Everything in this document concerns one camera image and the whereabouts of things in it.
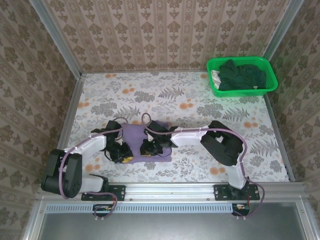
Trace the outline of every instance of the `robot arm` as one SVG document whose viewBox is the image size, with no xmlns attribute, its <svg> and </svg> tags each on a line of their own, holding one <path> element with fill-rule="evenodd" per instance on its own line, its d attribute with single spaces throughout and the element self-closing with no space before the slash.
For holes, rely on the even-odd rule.
<svg viewBox="0 0 320 240">
<path fill-rule="evenodd" d="M 95 129 L 92 133 L 103 133 L 109 130 L 120 129 L 121 125 L 115 121 L 109 121 L 106 128 Z M 141 155 L 155 156 L 162 154 L 163 148 L 177 148 L 184 145 L 202 145 L 207 151 L 222 165 L 228 175 L 229 185 L 242 190 L 248 183 L 242 173 L 240 157 L 243 153 L 243 142 L 231 133 L 222 131 L 207 131 L 204 129 L 219 128 L 227 129 L 219 121 L 212 121 L 208 126 L 199 128 L 180 128 L 173 126 L 169 130 L 151 121 L 148 129 L 168 134 L 156 134 L 145 129 L 147 139 L 143 140 L 140 147 Z M 74 198 L 79 193 L 87 192 L 107 192 L 106 180 L 103 176 L 93 174 L 83 174 L 82 167 L 86 161 L 99 151 L 108 151 L 111 161 L 122 163 L 133 158 L 129 146 L 118 137 L 119 132 L 106 133 L 99 136 L 91 135 L 89 139 L 83 141 L 79 147 L 67 156 L 62 173 L 62 189 L 69 198 Z M 50 152 L 45 174 L 41 182 L 44 191 L 60 194 L 59 171 L 62 158 L 71 148 L 64 150 L 54 149 Z"/>
<path fill-rule="evenodd" d="M 157 122 L 152 121 L 148 128 L 156 132 L 177 133 L 171 135 L 157 135 L 146 130 L 148 143 L 145 141 L 140 148 L 141 154 L 159 154 L 157 149 L 162 147 L 177 148 L 185 145 L 202 145 L 206 150 L 222 165 L 228 175 L 230 186 L 236 189 L 242 189 L 246 180 L 240 165 L 240 157 L 243 153 L 243 142 L 235 135 L 221 131 L 206 131 L 205 129 L 226 129 L 228 127 L 219 121 L 212 121 L 210 125 L 198 128 L 172 127 L 167 130 Z M 146 153 L 146 145 L 149 144 L 149 151 Z"/>
</svg>

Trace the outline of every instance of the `purple fabric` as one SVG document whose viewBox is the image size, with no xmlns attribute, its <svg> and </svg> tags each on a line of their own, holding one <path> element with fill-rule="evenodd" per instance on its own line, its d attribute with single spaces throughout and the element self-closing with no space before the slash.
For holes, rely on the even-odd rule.
<svg viewBox="0 0 320 240">
<path fill-rule="evenodd" d="M 167 123 L 159 122 L 162 126 L 168 127 Z M 163 154 L 161 156 L 141 156 L 140 147 L 144 139 L 147 139 L 147 135 L 144 133 L 143 125 L 127 124 L 122 123 L 123 127 L 123 141 L 126 142 L 133 154 L 133 159 L 125 164 L 135 164 L 140 162 L 170 162 L 171 161 L 171 150 L 170 148 L 163 148 Z"/>
</svg>

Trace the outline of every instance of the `floral mat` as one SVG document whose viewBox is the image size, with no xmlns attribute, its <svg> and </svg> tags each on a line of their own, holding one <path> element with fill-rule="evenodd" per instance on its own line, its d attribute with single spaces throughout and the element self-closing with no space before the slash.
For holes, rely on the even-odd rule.
<svg viewBox="0 0 320 240">
<path fill-rule="evenodd" d="M 141 124 L 144 112 L 153 120 L 184 128 L 218 120 L 246 139 L 248 152 L 243 161 L 252 180 L 289 181 L 264 98 L 215 97 L 206 72 L 87 74 L 68 145 L 116 117 Z M 106 176 L 110 182 L 228 180 L 224 166 L 203 146 L 173 148 L 171 162 L 115 164 L 102 152 L 85 161 L 84 171 Z"/>
</svg>

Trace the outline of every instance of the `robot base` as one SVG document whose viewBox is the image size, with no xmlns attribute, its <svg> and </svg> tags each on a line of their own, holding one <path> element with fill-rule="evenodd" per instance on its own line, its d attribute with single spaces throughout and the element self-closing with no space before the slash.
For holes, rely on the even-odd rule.
<svg viewBox="0 0 320 240">
<path fill-rule="evenodd" d="M 102 188 L 99 193 L 112 193 L 116 195 L 118 202 L 125 200 L 126 195 L 126 186 L 125 185 L 109 185 L 109 180 L 107 177 L 94 175 L 96 177 L 103 179 Z M 85 194 L 81 196 L 82 201 L 112 201 L 113 197 L 110 195 L 94 195 L 94 194 Z"/>
<path fill-rule="evenodd" d="M 254 184 L 246 184 L 242 189 L 237 189 L 226 183 L 214 185 L 213 189 L 216 201 L 260 200 L 258 187 Z"/>
</svg>

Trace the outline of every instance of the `beige wallpaper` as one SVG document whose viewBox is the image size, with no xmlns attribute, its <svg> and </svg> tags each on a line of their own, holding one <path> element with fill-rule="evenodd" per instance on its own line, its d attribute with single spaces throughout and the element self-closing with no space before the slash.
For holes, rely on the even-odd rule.
<svg viewBox="0 0 320 240">
<path fill-rule="evenodd" d="M 44 0 L 83 72 L 261 56 L 289 0 Z"/>
<path fill-rule="evenodd" d="M 296 180 L 320 223 L 320 1 L 305 0 L 271 64 L 279 88 L 270 100 Z"/>
<path fill-rule="evenodd" d="M 75 85 L 31 4 L 0 0 L 0 239 L 19 239 Z"/>
</svg>

